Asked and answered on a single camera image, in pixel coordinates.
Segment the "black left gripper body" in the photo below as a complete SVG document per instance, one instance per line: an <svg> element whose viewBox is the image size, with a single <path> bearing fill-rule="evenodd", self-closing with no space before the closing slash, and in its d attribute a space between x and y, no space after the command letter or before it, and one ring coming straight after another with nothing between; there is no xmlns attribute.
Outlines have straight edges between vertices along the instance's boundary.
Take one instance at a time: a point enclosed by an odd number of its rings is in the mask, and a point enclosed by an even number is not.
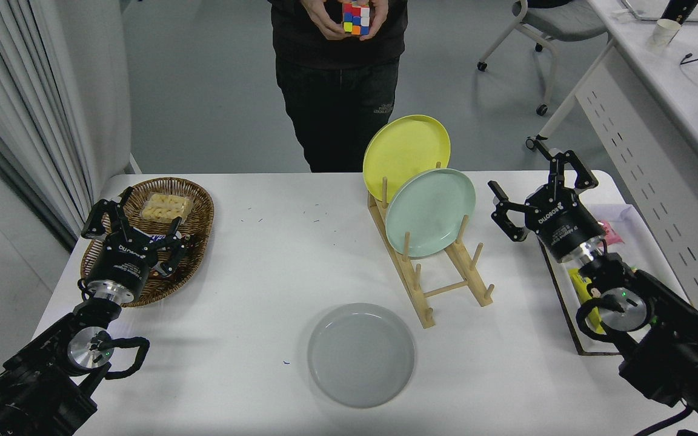
<svg viewBox="0 0 698 436"><path fill-rule="evenodd" d="M139 300L157 261L157 253L146 246L105 243L85 280L87 290L95 299Z"/></svg>

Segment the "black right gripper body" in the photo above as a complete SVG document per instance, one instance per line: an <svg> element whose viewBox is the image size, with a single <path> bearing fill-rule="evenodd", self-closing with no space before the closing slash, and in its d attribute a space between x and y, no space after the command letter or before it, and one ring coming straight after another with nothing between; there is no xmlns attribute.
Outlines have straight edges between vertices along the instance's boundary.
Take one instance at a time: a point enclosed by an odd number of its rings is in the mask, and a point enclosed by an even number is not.
<svg viewBox="0 0 698 436"><path fill-rule="evenodd" d="M567 262L580 245L606 236L574 188L551 191L541 186L525 202L532 207L525 216L526 228L535 232L557 262Z"/></svg>

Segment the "person's left hand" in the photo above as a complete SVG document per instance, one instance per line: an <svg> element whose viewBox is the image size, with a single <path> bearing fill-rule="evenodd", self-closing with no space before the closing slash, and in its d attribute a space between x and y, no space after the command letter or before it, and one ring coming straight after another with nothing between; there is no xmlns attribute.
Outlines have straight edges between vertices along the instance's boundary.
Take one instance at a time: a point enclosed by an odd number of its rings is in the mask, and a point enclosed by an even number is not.
<svg viewBox="0 0 698 436"><path fill-rule="evenodd" d="M387 19L390 4L387 0L372 0L372 1L357 1L360 6L371 8L370 25L368 33L360 36L360 41L370 41L377 33Z"/></svg>

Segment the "person's right hand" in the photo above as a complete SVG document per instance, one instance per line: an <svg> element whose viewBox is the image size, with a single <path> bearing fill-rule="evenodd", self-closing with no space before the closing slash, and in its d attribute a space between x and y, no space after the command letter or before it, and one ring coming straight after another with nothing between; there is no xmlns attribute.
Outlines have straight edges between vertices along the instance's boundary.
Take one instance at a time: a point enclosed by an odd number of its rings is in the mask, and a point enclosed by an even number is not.
<svg viewBox="0 0 698 436"><path fill-rule="evenodd" d="M300 1L311 22L318 28L325 39L328 41L343 41L350 35L344 31L342 25L332 20L327 12L325 3L326 1L318 0Z"/></svg>

